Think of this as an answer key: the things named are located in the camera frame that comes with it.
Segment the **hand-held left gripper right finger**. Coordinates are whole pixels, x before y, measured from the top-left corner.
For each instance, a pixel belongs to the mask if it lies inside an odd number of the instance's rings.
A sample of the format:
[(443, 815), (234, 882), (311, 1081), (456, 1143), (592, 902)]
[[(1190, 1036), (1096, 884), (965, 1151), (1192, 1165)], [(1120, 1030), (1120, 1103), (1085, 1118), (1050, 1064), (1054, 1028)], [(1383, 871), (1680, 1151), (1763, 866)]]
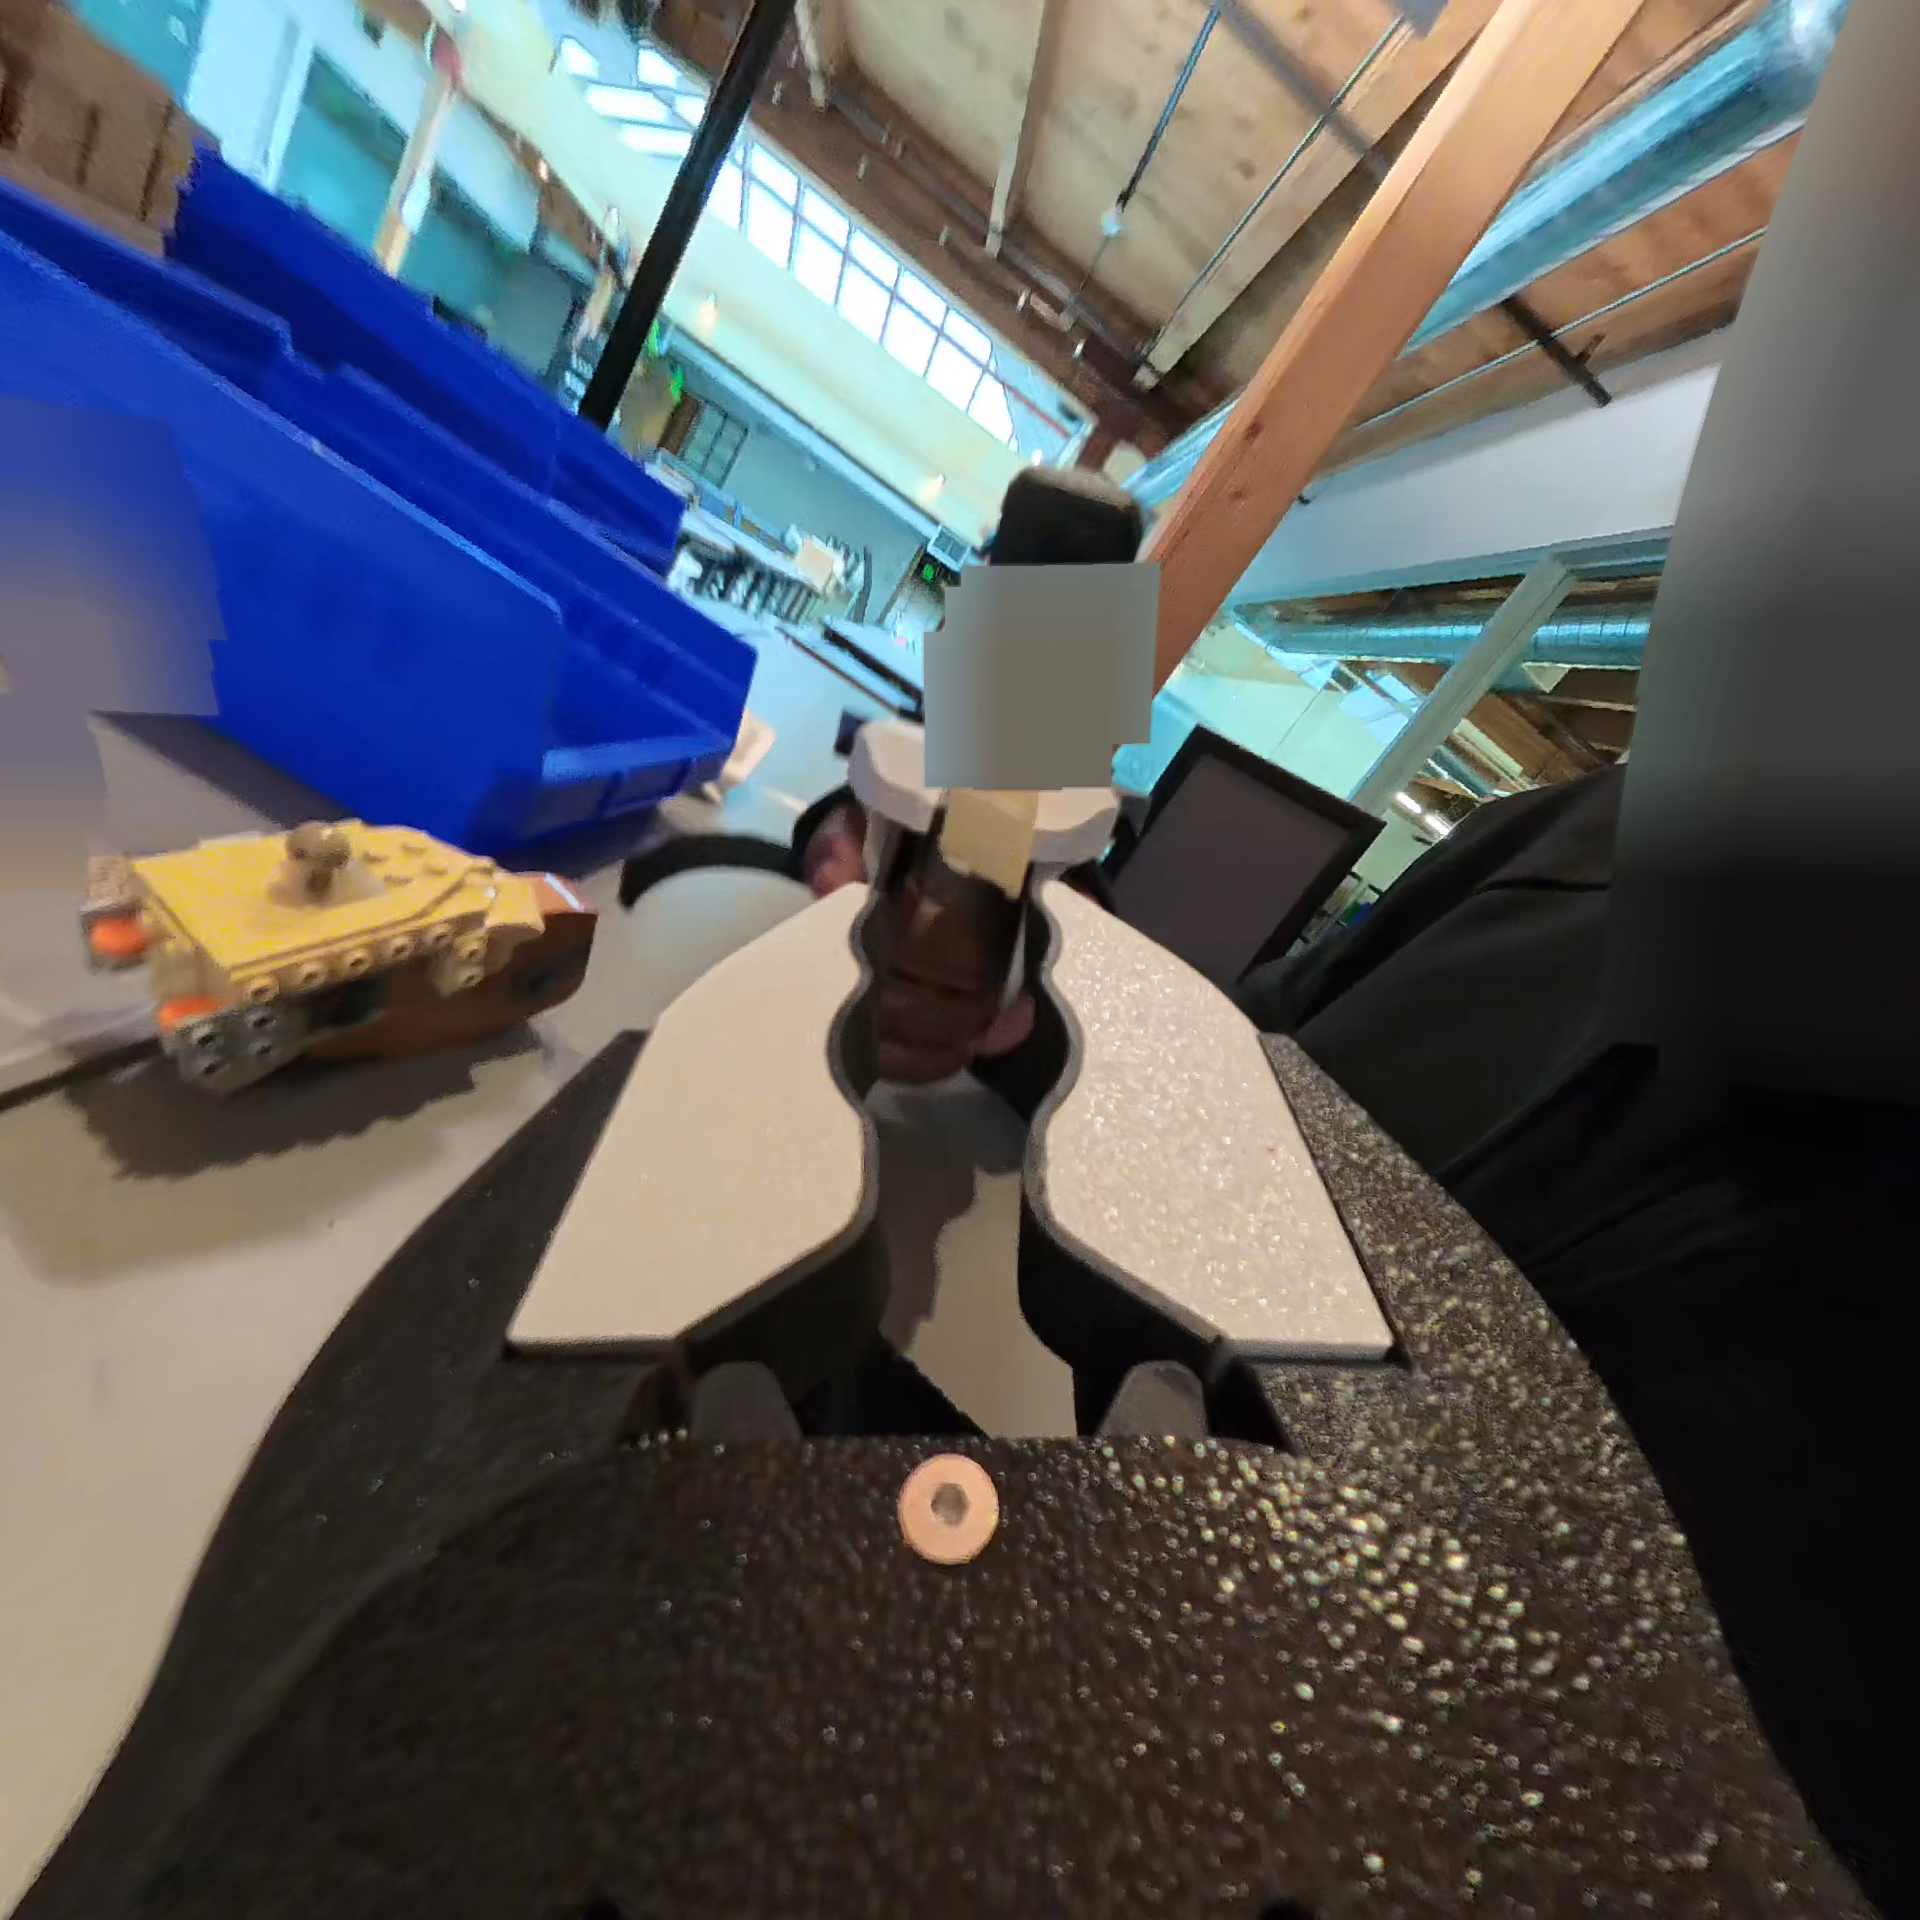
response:
[(1066, 882), (1039, 914), (1066, 1038), (1023, 1168), (1039, 1250), (1165, 1352), (1384, 1360), (1395, 1330), (1250, 1018)]

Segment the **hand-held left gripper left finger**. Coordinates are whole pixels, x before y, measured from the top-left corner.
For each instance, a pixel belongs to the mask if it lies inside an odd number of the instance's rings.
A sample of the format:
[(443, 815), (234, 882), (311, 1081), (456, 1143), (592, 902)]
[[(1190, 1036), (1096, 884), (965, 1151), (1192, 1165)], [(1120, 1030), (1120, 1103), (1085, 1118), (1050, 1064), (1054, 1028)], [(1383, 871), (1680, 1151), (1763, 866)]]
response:
[(517, 1354), (860, 1354), (888, 1302), (847, 884), (715, 961), (640, 1044), (510, 1321)]

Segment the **tan square brick plate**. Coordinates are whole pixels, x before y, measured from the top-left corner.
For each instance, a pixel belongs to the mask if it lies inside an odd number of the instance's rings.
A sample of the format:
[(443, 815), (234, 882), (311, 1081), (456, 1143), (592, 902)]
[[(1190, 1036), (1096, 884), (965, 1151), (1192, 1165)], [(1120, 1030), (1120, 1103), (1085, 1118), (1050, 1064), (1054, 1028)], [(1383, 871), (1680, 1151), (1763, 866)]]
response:
[(954, 873), (1016, 901), (1029, 874), (1037, 818), (1037, 791), (951, 788), (938, 833), (940, 857)]

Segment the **person's right forearm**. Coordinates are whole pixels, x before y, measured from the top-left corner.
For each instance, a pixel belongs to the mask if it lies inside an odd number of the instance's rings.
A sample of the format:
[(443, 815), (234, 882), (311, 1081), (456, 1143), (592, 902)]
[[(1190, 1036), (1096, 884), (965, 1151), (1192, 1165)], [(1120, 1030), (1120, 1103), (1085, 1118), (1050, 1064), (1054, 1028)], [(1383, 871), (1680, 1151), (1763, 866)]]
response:
[(1367, 919), (1247, 973), (1231, 998), (1342, 1082), (1438, 1072), (1496, 1038), (1507, 944), (1494, 896), (1383, 896)]

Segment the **grey desk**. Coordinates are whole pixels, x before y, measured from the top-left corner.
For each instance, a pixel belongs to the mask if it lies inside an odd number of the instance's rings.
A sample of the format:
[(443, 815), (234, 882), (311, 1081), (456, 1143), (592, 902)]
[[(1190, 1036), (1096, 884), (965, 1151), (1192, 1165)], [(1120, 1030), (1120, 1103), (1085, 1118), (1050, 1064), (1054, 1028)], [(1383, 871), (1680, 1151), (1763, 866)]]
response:
[(794, 905), (725, 871), (631, 917), (613, 902), (628, 842), (787, 837), (843, 777), (843, 716), (877, 706), (781, 645), (749, 710), (772, 744), (739, 788), (560, 857), (604, 922), (583, 990), (525, 1032), (231, 1098), (136, 1060), (4, 1105), (4, 1912), (111, 1761), (260, 1434), (376, 1269), (615, 1032)]

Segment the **person's right hand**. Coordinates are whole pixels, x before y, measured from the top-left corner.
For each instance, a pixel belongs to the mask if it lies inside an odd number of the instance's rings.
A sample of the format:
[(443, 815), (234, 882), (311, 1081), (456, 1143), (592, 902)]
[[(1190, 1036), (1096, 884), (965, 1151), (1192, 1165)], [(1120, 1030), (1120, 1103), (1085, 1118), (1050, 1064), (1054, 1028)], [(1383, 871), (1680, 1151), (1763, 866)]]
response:
[(1035, 993), (1010, 990), (1014, 909), (1006, 896), (902, 853), (906, 877), (882, 896), (879, 1077), (933, 1086), (1016, 1050), (1034, 1036)]

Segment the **black monitor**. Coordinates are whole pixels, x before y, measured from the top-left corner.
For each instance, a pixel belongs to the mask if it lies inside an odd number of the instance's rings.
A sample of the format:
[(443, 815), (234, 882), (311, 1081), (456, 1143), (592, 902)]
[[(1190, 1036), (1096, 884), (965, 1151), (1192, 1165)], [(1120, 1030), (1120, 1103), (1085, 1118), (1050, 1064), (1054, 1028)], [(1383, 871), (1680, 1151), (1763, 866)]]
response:
[(1195, 727), (1103, 864), (1111, 912), (1221, 990), (1280, 960), (1383, 821)]

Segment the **background work tables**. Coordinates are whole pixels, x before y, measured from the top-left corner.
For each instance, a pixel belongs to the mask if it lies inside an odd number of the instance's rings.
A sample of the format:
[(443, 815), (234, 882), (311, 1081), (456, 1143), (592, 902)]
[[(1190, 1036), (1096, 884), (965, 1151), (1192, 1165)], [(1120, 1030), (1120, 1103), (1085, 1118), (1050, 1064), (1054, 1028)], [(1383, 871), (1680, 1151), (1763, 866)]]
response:
[(823, 628), (835, 620), (888, 617), (919, 558), (914, 550), (885, 564), (885, 556), (868, 543), (808, 534), (797, 525), (771, 534), (756, 524), (691, 506), (678, 525), (666, 585), (688, 600)]

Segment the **wooden support beam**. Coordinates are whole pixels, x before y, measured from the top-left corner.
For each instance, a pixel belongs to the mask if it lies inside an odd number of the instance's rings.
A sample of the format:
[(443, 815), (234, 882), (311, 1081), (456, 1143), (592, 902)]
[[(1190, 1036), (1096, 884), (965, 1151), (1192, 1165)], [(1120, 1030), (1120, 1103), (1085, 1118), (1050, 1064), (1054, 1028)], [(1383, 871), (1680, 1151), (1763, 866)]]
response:
[(1168, 503), (1152, 688), (1186, 657), (1639, 2), (1502, 2)]

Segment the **tan brown brick ship model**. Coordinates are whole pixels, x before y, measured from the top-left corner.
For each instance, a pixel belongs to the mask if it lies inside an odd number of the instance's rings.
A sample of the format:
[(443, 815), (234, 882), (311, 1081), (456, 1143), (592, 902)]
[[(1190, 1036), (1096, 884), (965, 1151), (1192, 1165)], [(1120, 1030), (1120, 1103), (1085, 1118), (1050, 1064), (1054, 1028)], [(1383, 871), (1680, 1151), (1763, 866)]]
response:
[(583, 986), (596, 912), (560, 874), (339, 821), (98, 855), (79, 928), (96, 969), (148, 981), (179, 1077), (227, 1096), (503, 1040)]

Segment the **large blue plastic bin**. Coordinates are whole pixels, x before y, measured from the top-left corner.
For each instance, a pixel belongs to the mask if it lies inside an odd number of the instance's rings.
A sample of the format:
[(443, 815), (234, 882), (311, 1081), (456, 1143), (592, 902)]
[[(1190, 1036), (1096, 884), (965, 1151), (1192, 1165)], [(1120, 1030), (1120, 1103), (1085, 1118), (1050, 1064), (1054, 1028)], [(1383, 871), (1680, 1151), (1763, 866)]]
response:
[(507, 857), (727, 764), (756, 650), (605, 538), (167, 252), (4, 181), (4, 553), (70, 512), (176, 625), (127, 640), (228, 741), (332, 798)]

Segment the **stack of cardboard boxes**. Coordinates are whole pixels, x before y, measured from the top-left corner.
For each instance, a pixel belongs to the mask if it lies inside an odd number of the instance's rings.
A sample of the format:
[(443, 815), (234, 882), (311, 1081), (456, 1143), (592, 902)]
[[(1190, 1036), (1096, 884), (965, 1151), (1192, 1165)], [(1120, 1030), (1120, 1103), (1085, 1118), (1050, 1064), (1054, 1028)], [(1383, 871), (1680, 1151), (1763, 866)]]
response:
[(4, 176), (117, 233), (164, 234), (200, 128), (69, 5), (2, 5)]

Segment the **silver ventilation duct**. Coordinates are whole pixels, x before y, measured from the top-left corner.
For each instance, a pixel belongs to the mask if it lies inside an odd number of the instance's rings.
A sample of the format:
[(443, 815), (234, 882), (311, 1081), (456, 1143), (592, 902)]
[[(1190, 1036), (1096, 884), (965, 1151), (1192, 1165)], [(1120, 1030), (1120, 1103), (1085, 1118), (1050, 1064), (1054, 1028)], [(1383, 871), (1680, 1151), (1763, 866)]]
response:
[(1503, 319), (1518, 340), (1371, 415), (1355, 415), (1312, 478), (1371, 457), (1343, 449), (1343, 441), (1429, 410), (1511, 368), (1549, 368), (1560, 389), (1592, 408), (1610, 407), (1614, 392), (1592, 366), (1599, 324), (1756, 248), (1765, 228), (1717, 241), (1570, 319), (1549, 322), (1532, 288), (1796, 136), (1846, 14), (1846, 2), (1747, 7), (1740, 23), (1710, 31), (1701, 52), (1648, 73), (1632, 98), (1544, 154), (1466, 253), (1402, 359), (1485, 317)]

